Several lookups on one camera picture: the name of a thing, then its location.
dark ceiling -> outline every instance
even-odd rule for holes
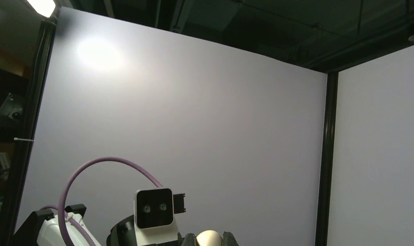
[[[414,0],[71,0],[80,10],[321,72],[406,48]]]

egg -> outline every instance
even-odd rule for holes
[[[215,231],[204,231],[196,237],[198,246],[222,246],[222,237]]]

bright lamp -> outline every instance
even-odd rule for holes
[[[28,2],[38,14],[47,18],[52,15],[56,7],[53,0],[28,0]]]

vertical black post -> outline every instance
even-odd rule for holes
[[[34,137],[55,30],[55,23],[49,21],[41,23],[18,138],[33,139]],[[15,143],[6,195],[0,213],[0,245],[10,245],[11,237],[14,234],[32,145],[33,142],[30,141]]]
[[[330,185],[334,156],[335,115],[337,111],[338,72],[328,74],[326,86],[325,124],[322,165],[320,168],[319,205],[317,208],[316,246],[326,246],[329,223]]]

white partition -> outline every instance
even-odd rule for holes
[[[174,192],[182,234],[241,245],[314,245],[326,75],[254,53],[62,8],[17,228],[57,203],[82,163],[132,160]],[[119,163],[87,169],[84,203],[102,243],[151,188]]]
[[[414,246],[414,46],[339,74],[329,246]]]

